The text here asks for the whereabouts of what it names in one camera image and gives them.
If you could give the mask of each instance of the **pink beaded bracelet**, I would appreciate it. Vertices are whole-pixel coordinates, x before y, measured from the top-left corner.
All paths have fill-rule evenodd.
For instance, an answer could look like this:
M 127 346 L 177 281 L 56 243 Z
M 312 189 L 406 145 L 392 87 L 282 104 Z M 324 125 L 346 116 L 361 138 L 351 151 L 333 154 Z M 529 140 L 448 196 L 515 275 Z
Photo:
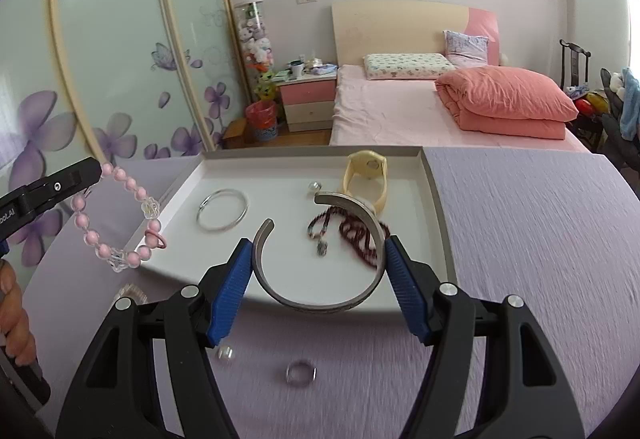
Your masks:
M 158 220 L 160 214 L 160 204 L 153 197 L 146 194 L 146 190 L 142 186 L 138 186 L 133 177 L 128 177 L 127 173 L 119 166 L 115 168 L 110 163 L 102 165 L 102 175 L 100 179 L 108 176 L 124 184 L 128 192 L 132 192 L 138 202 L 141 203 L 140 208 L 148 219 L 145 230 L 145 245 L 141 245 L 136 251 L 124 251 L 116 249 L 109 244 L 100 242 L 100 235 L 95 229 L 89 228 L 89 217 L 84 213 L 86 207 L 86 197 L 90 193 L 90 189 L 83 193 L 74 195 L 71 199 L 71 207 L 75 212 L 74 223 L 82 231 L 84 231 L 84 243 L 95 247 L 95 254 L 102 260 L 106 260 L 116 273 L 124 271 L 127 267 L 139 267 L 143 260 L 151 258 L 151 250 L 164 249 L 166 240 L 159 231 L 162 225 Z

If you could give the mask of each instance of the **person's hand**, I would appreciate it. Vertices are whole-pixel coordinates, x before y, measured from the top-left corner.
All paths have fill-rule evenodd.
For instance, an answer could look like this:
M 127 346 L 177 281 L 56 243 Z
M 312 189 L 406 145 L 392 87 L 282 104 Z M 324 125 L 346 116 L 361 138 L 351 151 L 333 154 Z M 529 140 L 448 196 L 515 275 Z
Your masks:
M 6 336 L 6 355 L 15 358 L 19 367 L 30 365 L 36 359 L 36 340 L 29 332 L 29 317 L 22 308 L 22 291 L 15 281 L 14 269 L 0 259 L 0 332 Z

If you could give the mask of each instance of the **headboard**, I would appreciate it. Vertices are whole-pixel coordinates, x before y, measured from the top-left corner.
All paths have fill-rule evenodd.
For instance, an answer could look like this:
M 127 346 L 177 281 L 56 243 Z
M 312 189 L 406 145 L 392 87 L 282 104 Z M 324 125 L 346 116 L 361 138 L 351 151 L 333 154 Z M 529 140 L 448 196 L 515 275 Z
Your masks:
M 483 9 L 440 2 L 365 0 L 335 2 L 339 65 L 362 65 L 371 53 L 443 53 L 444 30 L 489 37 L 489 64 L 500 57 L 498 22 Z

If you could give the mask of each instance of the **pink drawer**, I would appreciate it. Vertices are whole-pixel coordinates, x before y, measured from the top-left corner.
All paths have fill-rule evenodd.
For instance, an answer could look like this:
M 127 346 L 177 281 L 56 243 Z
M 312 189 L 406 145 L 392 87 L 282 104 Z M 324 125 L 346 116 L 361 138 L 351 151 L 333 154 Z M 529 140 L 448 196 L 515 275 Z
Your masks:
M 280 95 L 284 104 L 334 101 L 335 80 L 280 85 Z

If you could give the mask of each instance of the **printed pillow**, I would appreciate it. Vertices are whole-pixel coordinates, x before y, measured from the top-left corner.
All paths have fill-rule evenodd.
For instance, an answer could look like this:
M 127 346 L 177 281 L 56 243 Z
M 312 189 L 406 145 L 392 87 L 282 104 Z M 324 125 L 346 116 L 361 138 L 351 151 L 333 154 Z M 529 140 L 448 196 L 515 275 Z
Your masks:
M 456 70 L 442 54 L 367 54 L 367 80 L 437 80 Z
M 489 38 L 444 31 L 445 56 L 456 69 L 470 69 L 488 65 Z

